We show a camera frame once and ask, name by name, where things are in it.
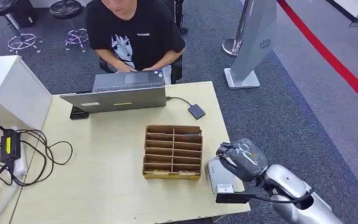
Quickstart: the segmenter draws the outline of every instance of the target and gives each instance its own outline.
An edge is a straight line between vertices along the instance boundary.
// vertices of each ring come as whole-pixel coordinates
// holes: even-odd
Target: black t-shirt
[[[109,49],[136,70],[154,66],[169,51],[179,53],[185,42],[173,15],[160,0],[138,0],[134,16],[122,20],[101,0],[86,7],[86,26],[92,49]]]

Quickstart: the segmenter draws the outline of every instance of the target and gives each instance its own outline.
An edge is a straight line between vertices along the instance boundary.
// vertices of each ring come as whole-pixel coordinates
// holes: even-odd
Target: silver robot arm
[[[306,182],[282,165],[268,166],[264,153],[250,140],[222,143],[216,154],[224,168],[244,182],[256,180],[270,195],[268,200],[246,194],[246,191],[218,193],[217,203],[246,203],[250,198],[263,199],[274,201],[274,210],[290,224],[344,224]]]

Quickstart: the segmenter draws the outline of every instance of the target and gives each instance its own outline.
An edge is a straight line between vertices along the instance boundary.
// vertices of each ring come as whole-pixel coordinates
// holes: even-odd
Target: cardboard box
[[[145,179],[201,177],[202,135],[198,126],[148,125],[145,134]]]

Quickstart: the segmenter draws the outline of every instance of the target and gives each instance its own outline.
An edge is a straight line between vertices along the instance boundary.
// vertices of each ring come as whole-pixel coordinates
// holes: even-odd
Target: red line
[[[334,68],[335,71],[344,78],[347,83],[358,93],[358,78],[349,71],[328,49],[323,43],[312,33],[312,31],[305,25],[305,23],[298,17],[293,9],[287,4],[285,0],[277,0],[282,9],[286,12],[289,18],[301,31],[301,33],[314,46],[319,54]]]

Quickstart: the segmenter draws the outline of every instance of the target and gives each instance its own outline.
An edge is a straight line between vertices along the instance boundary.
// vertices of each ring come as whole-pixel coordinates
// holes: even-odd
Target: chrome stool base
[[[70,50],[71,44],[79,44],[82,48],[82,52],[87,50],[84,48],[83,43],[89,40],[86,29],[71,30],[68,35],[65,37],[65,47],[66,50]]]
[[[14,36],[10,39],[7,42],[7,46],[10,48],[10,52],[16,51],[17,55],[19,50],[24,50],[29,47],[34,47],[36,52],[40,53],[41,50],[35,46],[37,38],[38,37],[33,34],[20,34],[19,36]]]

